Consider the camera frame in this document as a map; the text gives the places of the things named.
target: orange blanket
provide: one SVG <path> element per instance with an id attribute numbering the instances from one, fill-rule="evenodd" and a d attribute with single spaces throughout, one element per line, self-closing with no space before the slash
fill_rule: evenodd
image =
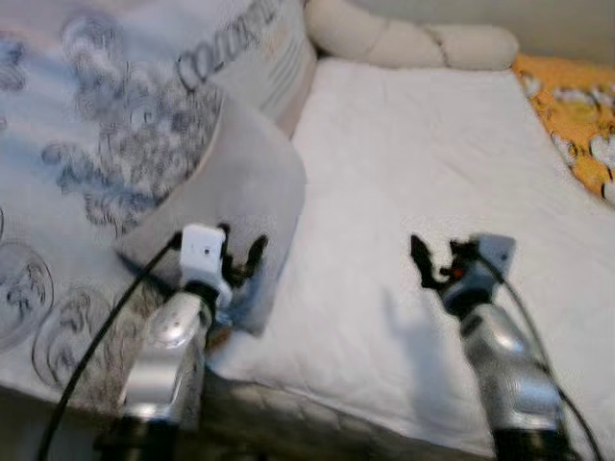
<path id="1" fill-rule="evenodd" d="M 615 206 L 615 69 L 520 55 L 513 70 L 573 174 Z"/>

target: white bedsheet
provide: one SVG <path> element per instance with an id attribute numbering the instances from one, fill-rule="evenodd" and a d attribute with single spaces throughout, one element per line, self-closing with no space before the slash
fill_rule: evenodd
<path id="1" fill-rule="evenodd" d="M 276 306 L 216 373 L 490 454 L 457 322 L 407 245 L 417 232 L 445 262 L 450 238 L 501 233 L 562 384 L 615 459 L 615 211 L 572 178 L 511 73 L 323 61 L 294 144 L 307 199 Z"/>

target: cream bolster pillow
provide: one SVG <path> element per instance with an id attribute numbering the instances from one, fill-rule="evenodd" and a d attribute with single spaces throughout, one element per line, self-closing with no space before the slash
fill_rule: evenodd
<path id="1" fill-rule="evenodd" d="M 310 0 L 307 33 L 323 50 L 383 67 L 443 67 L 504 70 L 519 44 L 492 26 L 417 26 L 388 19 L 348 0 Z"/>

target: black cable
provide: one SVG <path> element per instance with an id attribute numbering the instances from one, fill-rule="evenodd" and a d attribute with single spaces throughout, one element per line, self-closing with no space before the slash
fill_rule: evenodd
<path id="1" fill-rule="evenodd" d="M 105 335 L 107 334 L 107 332 L 113 325 L 113 322 L 115 321 L 119 313 L 122 311 L 122 308 L 125 306 L 128 299 L 131 298 L 131 296 L 133 295 L 135 290 L 138 288 L 138 286 L 141 284 L 141 282 L 149 276 L 149 274 L 152 272 L 154 267 L 156 267 L 156 265 L 169 252 L 169 250 L 178 249 L 181 246 L 182 246 L 182 235 L 180 233 L 177 233 L 173 236 L 171 240 L 168 241 L 168 243 L 164 246 L 164 248 L 162 248 L 162 250 L 160 250 L 158 254 L 155 255 L 152 258 L 152 260 L 148 262 L 147 265 L 138 273 L 133 283 L 124 292 L 121 299 L 117 302 L 113 310 L 110 312 L 109 316 L 107 317 L 107 320 L 105 320 L 105 323 L 100 327 L 100 329 L 96 333 L 96 336 L 94 336 L 94 338 L 92 339 L 89 347 L 87 348 L 86 353 L 84 354 L 81 361 L 79 362 L 79 364 L 73 371 L 73 374 L 70 377 L 68 384 L 66 384 L 66 387 L 64 388 L 64 391 L 62 392 L 60 401 L 58 401 L 58 403 L 56 404 L 54 408 L 54 412 L 51 415 L 51 419 L 49 420 L 49 423 L 45 427 L 45 432 L 43 433 L 42 439 L 40 441 L 40 445 L 38 446 L 38 455 L 37 455 L 38 461 L 47 460 L 49 449 L 51 448 L 51 442 L 53 440 L 53 437 L 56 431 L 58 430 L 58 427 L 60 426 L 60 421 L 62 420 L 62 416 L 64 415 L 64 412 L 66 411 L 66 407 L 68 406 L 68 401 L 72 397 L 73 392 L 75 392 L 77 383 L 79 382 L 81 375 L 86 369 L 89 360 L 92 358 L 92 356 L 96 352 L 96 349 L 98 348 L 100 343 L 105 338 Z"/>
<path id="2" fill-rule="evenodd" d="M 544 363 L 541 365 L 544 367 L 545 372 L 553 380 L 555 387 L 557 387 L 557 392 L 559 393 L 559 396 L 572 410 L 578 423 L 583 428 L 583 431 L 585 432 L 585 436 L 587 437 L 587 441 L 589 442 L 589 445 L 594 451 L 594 456 L 596 457 L 596 461 L 604 461 L 603 455 L 600 451 L 600 447 L 598 445 L 598 442 L 596 441 L 596 436 L 594 435 L 594 432 L 592 431 L 591 427 L 589 426 L 589 424 L 587 423 L 583 415 L 578 410 L 575 403 L 564 392 L 564 390 L 561 388 L 561 386 L 557 382 L 557 378 L 555 377 L 555 374 L 554 374 L 554 371 L 551 365 L 551 360 L 549 358 L 549 355 L 547 354 L 547 349 L 545 348 L 542 338 L 540 337 L 540 333 L 538 333 L 538 328 L 536 327 L 536 324 L 533 322 L 531 316 L 529 315 L 529 312 L 526 309 L 523 301 L 521 301 L 521 297 L 519 296 L 517 291 L 514 289 L 514 287 L 510 284 L 510 282 L 504 277 L 502 272 L 500 272 L 500 270 L 495 265 L 493 265 L 493 263 L 489 259 L 487 259 L 486 257 L 484 257 L 478 252 L 476 252 L 476 258 L 483 266 L 487 268 L 487 270 L 491 273 L 491 275 L 506 288 L 506 290 L 510 294 L 510 297 L 512 298 L 514 303 L 517 304 L 517 307 L 521 311 L 521 314 L 523 315 L 524 320 L 526 324 L 528 325 L 531 335 L 533 336 L 534 343 L 536 344 L 538 350 L 540 351 L 540 354 L 542 355 L 542 360 Z"/>

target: yellow floral fabric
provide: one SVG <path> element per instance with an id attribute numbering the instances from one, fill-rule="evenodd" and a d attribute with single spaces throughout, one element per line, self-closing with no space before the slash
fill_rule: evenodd
<path id="1" fill-rule="evenodd" d="M 520 55 L 513 70 L 573 174 L 615 206 L 615 69 Z"/>

